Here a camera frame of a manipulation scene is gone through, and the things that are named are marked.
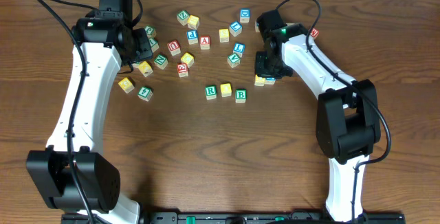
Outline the green R block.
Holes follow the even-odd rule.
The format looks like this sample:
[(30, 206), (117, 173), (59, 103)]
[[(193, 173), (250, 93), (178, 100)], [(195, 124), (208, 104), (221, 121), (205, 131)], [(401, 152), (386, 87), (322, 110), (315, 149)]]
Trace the green R block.
[(217, 97), (217, 88), (215, 85), (205, 87), (205, 95), (207, 100), (213, 100)]

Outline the yellow block middle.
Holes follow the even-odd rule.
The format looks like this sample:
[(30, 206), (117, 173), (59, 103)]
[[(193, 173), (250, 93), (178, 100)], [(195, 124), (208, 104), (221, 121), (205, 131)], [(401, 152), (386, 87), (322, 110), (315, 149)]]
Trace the yellow block middle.
[(181, 57), (181, 62), (185, 63), (187, 65), (188, 68), (191, 68), (191, 66), (194, 64), (195, 62), (195, 57), (186, 52), (182, 57)]

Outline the yellow X block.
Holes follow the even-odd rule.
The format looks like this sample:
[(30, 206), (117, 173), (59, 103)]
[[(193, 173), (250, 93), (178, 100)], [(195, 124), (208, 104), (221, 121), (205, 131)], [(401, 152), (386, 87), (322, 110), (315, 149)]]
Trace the yellow X block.
[(140, 63), (138, 65), (138, 69), (140, 70), (141, 74), (144, 77), (147, 77), (153, 73), (153, 68), (150, 66), (150, 64), (146, 61)]

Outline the yellow O block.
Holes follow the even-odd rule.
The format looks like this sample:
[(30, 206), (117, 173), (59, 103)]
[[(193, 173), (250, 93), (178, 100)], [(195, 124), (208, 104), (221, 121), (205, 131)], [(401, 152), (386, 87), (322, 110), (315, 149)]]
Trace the yellow O block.
[(223, 98), (229, 97), (232, 95), (232, 85), (230, 83), (223, 83), (220, 85), (221, 96)]
[(255, 75), (254, 85), (255, 86), (264, 86), (266, 84), (266, 78)]

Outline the green V block centre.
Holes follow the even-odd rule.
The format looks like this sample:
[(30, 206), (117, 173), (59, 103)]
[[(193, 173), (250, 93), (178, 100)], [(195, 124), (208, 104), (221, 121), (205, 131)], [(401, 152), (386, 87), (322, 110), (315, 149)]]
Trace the green V block centre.
[(241, 58), (237, 54), (232, 53), (227, 57), (227, 62), (229, 64), (229, 66), (231, 66), (231, 68), (234, 68), (234, 67), (240, 65)]

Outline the blue T block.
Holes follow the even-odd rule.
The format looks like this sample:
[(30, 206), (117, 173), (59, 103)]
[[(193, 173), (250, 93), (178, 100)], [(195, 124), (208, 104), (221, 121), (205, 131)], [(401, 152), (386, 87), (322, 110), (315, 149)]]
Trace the blue T block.
[(275, 82), (276, 82), (276, 79), (275, 79), (275, 78), (266, 78), (266, 79), (265, 79), (265, 84), (266, 84), (266, 85), (274, 85)]

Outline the green B block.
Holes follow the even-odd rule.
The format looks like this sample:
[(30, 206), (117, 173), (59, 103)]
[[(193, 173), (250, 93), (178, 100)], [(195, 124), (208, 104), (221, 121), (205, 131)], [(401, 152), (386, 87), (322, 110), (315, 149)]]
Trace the green B block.
[(237, 89), (235, 91), (235, 102), (245, 103), (247, 100), (247, 91), (245, 89)]

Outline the green 7 block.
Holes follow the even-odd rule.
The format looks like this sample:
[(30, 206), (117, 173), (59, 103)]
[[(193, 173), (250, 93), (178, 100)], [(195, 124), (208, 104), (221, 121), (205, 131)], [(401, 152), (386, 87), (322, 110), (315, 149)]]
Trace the green 7 block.
[(151, 51), (153, 53), (156, 52), (160, 48), (158, 42), (154, 38), (150, 38), (149, 43), (151, 46)]

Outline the green V block left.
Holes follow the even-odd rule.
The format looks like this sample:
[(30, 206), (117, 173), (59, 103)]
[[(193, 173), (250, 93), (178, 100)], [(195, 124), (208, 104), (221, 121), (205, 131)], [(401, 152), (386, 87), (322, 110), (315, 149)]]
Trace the green V block left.
[(138, 68), (142, 63), (143, 63), (142, 61), (141, 62), (132, 63), (132, 66), (134, 68)]

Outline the red U block left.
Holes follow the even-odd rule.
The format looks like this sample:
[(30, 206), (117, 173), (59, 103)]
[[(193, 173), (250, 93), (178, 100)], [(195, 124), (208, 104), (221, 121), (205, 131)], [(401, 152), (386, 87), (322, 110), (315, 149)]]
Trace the red U block left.
[(181, 47), (177, 40), (167, 43), (167, 48), (172, 56), (176, 56), (181, 53)]

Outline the blue D block far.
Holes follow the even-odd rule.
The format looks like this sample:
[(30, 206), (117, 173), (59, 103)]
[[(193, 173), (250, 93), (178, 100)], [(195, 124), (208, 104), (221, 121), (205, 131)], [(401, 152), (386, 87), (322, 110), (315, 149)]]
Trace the blue D block far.
[(240, 9), (239, 22), (240, 23), (250, 22), (250, 9)]

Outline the yellow C block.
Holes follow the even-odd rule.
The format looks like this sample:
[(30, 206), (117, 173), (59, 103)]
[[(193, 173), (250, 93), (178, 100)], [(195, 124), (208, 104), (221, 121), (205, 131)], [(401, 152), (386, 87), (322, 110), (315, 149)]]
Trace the yellow C block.
[(120, 86), (120, 88), (121, 88), (125, 93), (130, 93), (130, 92), (132, 92), (132, 90), (135, 89), (135, 84), (134, 84), (134, 82), (132, 81), (132, 79), (129, 78), (129, 77), (126, 77), (126, 78), (121, 79), (121, 80), (118, 82), (118, 85)]

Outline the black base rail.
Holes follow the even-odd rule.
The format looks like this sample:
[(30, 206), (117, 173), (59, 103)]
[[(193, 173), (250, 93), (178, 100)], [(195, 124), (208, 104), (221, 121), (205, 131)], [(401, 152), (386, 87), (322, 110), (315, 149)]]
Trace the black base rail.
[[(299, 210), (290, 214), (178, 214), (175, 212), (152, 212), (140, 218), (143, 224), (294, 224), (332, 223), (329, 216), (321, 212)], [(405, 224), (403, 214), (361, 214), (356, 223)]]

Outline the blue P block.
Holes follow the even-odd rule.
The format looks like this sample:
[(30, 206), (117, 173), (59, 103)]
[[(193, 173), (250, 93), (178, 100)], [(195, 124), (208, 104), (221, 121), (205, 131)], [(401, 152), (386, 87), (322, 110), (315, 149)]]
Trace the blue P block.
[(187, 31), (186, 36), (187, 36), (189, 45), (197, 44), (199, 42), (197, 30)]

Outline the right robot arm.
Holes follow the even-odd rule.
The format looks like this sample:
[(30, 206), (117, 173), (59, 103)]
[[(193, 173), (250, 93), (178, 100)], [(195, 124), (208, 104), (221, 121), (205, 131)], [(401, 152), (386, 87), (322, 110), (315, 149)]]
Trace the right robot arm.
[(278, 10), (262, 13), (256, 26), (265, 44), (256, 53), (256, 75), (281, 79), (297, 74), (318, 101), (316, 138), (330, 170), (327, 213), (337, 222), (358, 219), (365, 165), (380, 140), (374, 84), (338, 69), (302, 24), (287, 25)]

